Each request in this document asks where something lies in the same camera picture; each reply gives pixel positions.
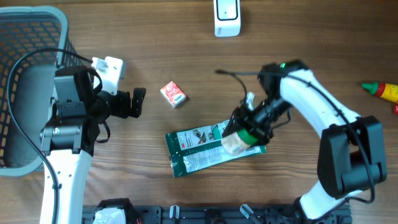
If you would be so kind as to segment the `green lidded round jar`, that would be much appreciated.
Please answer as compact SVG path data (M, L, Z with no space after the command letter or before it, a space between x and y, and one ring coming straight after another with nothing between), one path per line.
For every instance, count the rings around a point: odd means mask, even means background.
M221 139L221 144L225 151L234 156L246 151L257 142L258 138L245 129L241 129Z

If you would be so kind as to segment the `small orange white box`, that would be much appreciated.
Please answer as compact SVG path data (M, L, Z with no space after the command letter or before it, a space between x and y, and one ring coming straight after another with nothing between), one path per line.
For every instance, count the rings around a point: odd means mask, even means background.
M166 84L160 89L161 95L169 102L172 108L182 104L187 96L173 81Z

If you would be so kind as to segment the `green white sachet packet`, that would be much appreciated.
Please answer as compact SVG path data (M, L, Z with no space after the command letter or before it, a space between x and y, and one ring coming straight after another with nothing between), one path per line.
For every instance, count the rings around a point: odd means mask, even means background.
M233 156L221 145L221 134L228 121L168 133L165 141L175 178L183 177L224 162L266 153L265 146L256 146Z

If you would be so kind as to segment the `red yellow green-capped bottle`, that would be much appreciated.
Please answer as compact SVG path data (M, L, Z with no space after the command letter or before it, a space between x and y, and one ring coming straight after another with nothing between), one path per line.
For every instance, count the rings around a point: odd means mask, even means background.
M382 98L393 103L397 103L397 85L390 83L363 83L362 88L367 90L371 95Z

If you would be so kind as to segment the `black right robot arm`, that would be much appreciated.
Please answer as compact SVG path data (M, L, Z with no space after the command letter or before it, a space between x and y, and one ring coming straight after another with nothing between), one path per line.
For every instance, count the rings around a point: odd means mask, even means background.
M348 223L349 202L387 178L381 122L362 117L330 94L301 60L270 63L257 72L267 97L254 106L245 95L221 136L225 151L239 155L264 146L279 118L297 109L320 137L317 183L291 205L266 207L260 217L248 205L241 213L253 223Z

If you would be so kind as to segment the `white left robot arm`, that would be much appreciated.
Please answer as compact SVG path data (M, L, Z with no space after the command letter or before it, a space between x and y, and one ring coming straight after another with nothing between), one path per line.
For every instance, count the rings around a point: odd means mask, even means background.
M100 126L109 116L141 115L145 88L132 93L105 90L104 75L84 65L55 72L57 100L40 134L45 169L41 223L81 223L86 179Z

